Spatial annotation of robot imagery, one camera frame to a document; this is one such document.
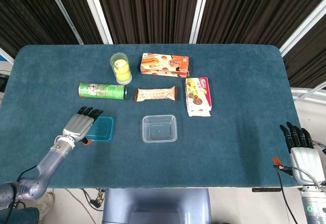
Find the pringles can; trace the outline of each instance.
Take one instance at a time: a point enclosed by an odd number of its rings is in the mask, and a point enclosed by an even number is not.
[[[127,96],[125,85],[80,83],[78,93],[81,98],[107,98],[124,100]]]

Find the blue plastic container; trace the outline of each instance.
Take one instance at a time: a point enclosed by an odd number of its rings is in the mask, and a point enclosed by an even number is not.
[[[93,142],[108,143],[112,140],[114,119],[109,116],[100,116],[88,131],[86,138]]]

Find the robot finger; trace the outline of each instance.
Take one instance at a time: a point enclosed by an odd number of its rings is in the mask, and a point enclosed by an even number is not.
[[[102,110],[96,112],[96,113],[92,116],[92,118],[94,119],[94,121],[96,121],[96,119],[97,119],[97,118],[98,118],[102,113],[103,113]]]
[[[93,107],[89,107],[89,108],[87,108],[87,109],[84,111],[83,115],[84,115],[84,116],[87,116],[88,113],[89,113],[92,109],[93,109]]]
[[[87,108],[87,106],[83,106],[79,109],[79,111],[77,112],[77,114],[82,114],[84,112],[84,110]]]
[[[302,128],[301,131],[305,135],[305,139],[306,139],[306,143],[307,143],[308,148],[313,149],[314,146],[312,144],[312,139],[311,139],[311,136],[310,136],[309,132],[305,128]]]
[[[305,140],[305,135],[302,133],[300,128],[298,128],[297,126],[294,126],[294,128],[296,130],[297,135],[299,136],[301,146],[304,148],[307,148],[308,146],[307,146],[307,143]]]
[[[285,142],[286,142],[286,146],[289,150],[289,153],[291,153],[291,148],[294,147],[294,143],[291,137],[291,133],[286,129],[285,126],[280,125],[281,130],[283,131],[283,134],[285,136]]]
[[[98,111],[99,111],[98,108],[92,110],[92,111],[88,114],[88,117],[92,117],[92,116],[93,116],[96,112],[98,112]]]
[[[296,133],[295,127],[290,123],[290,122],[286,122],[286,125],[289,127],[290,129],[290,133],[294,142],[294,145],[296,147],[301,147],[300,141],[299,141],[299,137]]]

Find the dark curtain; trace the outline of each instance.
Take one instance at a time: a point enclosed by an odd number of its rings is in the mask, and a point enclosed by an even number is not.
[[[206,0],[197,43],[281,47],[322,0]]]
[[[197,0],[101,0],[114,43],[188,43]]]
[[[87,0],[61,0],[84,44],[103,44]]]
[[[292,87],[314,88],[326,81],[326,16],[283,59]]]
[[[78,44],[54,0],[0,0],[0,47],[12,57],[27,44]]]

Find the biscuit box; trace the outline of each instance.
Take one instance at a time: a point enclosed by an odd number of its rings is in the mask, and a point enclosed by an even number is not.
[[[190,117],[210,116],[212,103],[207,77],[187,78],[185,80],[185,95]]]
[[[143,53],[141,73],[186,78],[189,76],[188,66],[187,56]]]

